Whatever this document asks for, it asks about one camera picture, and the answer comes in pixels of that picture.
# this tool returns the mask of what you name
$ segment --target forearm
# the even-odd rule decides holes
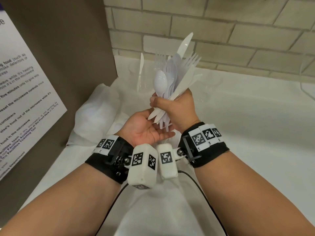
[[[18,212],[0,236],[93,235],[119,189],[84,163]]]
[[[304,215],[233,153],[222,154],[195,173],[230,236],[315,235]]]

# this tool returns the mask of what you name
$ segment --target black cable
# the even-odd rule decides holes
[[[105,219],[107,218],[109,212],[111,211],[112,207],[114,206],[116,200],[118,199],[118,197],[120,196],[120,194],[123,192],[123,190],[124,190],[127,186],[128,186],[128,183],[125,184],[125,186],[119,191],[119,193],[118,193],[118,195],[116,196],[114,202],[112,203],[112,205],[110,206],[110,208],[109,208],[107,214],[105,215],[105,218],[103,219],[103,222],[100,224],[100,227],[99,227],[99,229],[97,230],[95,236],[98,234],[98,232],[100,231],[100,228],[103,226],[103,224],[104,224],[104,222],[105,222]]]
[[[225,228],[224,228],[224,226],[223,226],[223,224],[221,223],[219,217],[218,217],[217,214],[215,213],[215,210],[214,210],[214,209],[212,208],[212,206],[210,205],[210,203],[209,203],[209,201],[208,201],[206,195],[203,193],[202,189],[201,189],[200,186],[197,184],[197,182],[196,182],[187,172],[185,172],[185,171],[179,170],[178,173],[184,173],[184,174],[187,175],[189,178],[191,178],[191,180],[196,184],[196,186],[197,186],[198,189],[200,190],[201,194],[203,195],[204,199],[207,201],[208,206],[210,207],[210,209],[211,209],[212,212],[214,213],[215,217],[217,218],[218,222],[220,223],[220,225],[221,225],[221,227],[222,227],[222,229],[223,229],[225,235],[228,236],[228,235],[227,235],[227,232],[226,232],[226,230],[225,230]],[[118,197],[120,196],[120,194],[123,192],[123,190],[124,190],[127,186],[128,186],[128,183],[125,184],[125,186],[120,190],[120,192],[119,192],[118,195],[116,196],[114,202],[113,202],[112,205],[110,206],[110,208],[109,208],[109,210],[108,210],[108,212],[107,212],[105,218],[103,219],[103,222],[101,223],[99,229],[97,230],[95,236],[98,234],[98,232],[100,231],[100,228],[103,226],[103,224],[104,224],[104,222],[105,222],[105,220],[106,220],[106,218],[107,218],[109,212],[111,211],[112,207],[114,206],[116,200],[118,199]]]
[[[185,175],[187,175],[189,178],[191,178],[191,180],[196,184],[196,186],[198,187],[198,189],[200,190],[201,194],[203,195],[204,199],[207,201],[208,203],[208,206],[210,207],[210,209],[212,210],[212,212],[214,213],[215,217],[217,218],[218,222],[220,223],[225,235],[227,236],[227,232],[222,224],[222,222],[220,221],[219,217],[217,216],[217,214],[215,213],[215,210],[212,208],[212,206],[210,205],[206,195],[203,193],[202,189],[200,188],[200,186],[197,184],[197,182],[187,173],[187,172],[184,172],[182,170],[179,170],[178,173],[184,173]]]

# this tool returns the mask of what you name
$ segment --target white plastic housing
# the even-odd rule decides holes
[[[169,143],[157,146],[159,168],[162,179],[178,177],[177,166],[172,145]]]
[[[138,189],[151,189],[157,181],[157,151],[149,144],[134,148],[127,181]]]

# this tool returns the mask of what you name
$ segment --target bundle of plastic utensils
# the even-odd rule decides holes
[[[166,60],[165,54],[155,55],[154,68],[156,74],[153,80],[153,87],[157,96],[175,100],[202,76],[194,75],[195,67],[201,57],[192,52],[186,59],[182,59],[192,36],[193,33],[190,33],[183,40],[177,53],[172,57],[169,56],[168,60]],[[149,119],[154,117],[154,123],[159,123],[161,129],[165,126],[168,131],[168,127],[171,123],[167,113],[156,108],[149,116]]]

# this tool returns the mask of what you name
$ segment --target hand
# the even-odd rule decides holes
[[[189,89],[174,101],[160,98],[153,94],[150,98],[150,106],[166,111],[174,128],[181,133],[200,122],[195,112],[194,99]]]
[[[144,143],[151,145],[159,140],[175,136],[175,132],[172,132],[173,127],[169,128],[169,132],[167,132],[165,128],[159,129],[156,124],[153,126],[153,121],[148,120],[152,112],[153,108],[136,112],[115,135],[122,137],[133,147]]]

